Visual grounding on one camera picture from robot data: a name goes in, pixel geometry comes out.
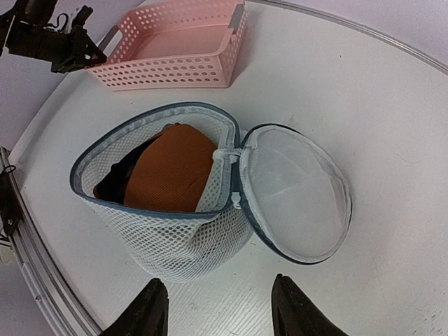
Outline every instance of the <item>bag lid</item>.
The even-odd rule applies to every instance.
[[[257,235],[294,263],[328,259],[351,219],[349,187],[331,157],[275,124],[253,128],[241,148],[240,204]]]

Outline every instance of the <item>orange brown fabric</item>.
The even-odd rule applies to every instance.
[[[216,145],[189,125],[164,131],[141,154],[127,184],[124,205],[194,212],[204,192]]]

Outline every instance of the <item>pink basket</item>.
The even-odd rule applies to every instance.
[[[171,0],[121,19],[107,63],[88,69],[114,91],[227,88],[246,28],[244,0]]]

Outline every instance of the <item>perforated basket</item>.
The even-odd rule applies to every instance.
[[[170,0],[135,8],[121,41],[88,71],[112,90],[226,88],[246,28],[242,0]]]
[[[166,281],[196,279],[231,258],[252,234],[242,210],[231,205],[231,162],[215,157],[195,213],[160,213],[96,199],[93,188],[132,149],[169,123],[189,124],[218,148],[239,145],[226,112],[206,104],[174,104],[144,113],[103,136],[76,161],[71,187],[117,233],[133,259]]]

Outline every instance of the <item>laundry bag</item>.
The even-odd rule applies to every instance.
[[[166,125],[187,124],[217,149],[195,212],[135,209],[95,198],[94,187]],[[204,103],[156,108],[111,130],[75,162],[72,190],[119,236],[147,272],[187,282],[234,256],[252,232],[274,252],[308,265],[341,246],[351,220],[346,179],[322,149],[284,125],[259,125],[244,139],[236,120]]]

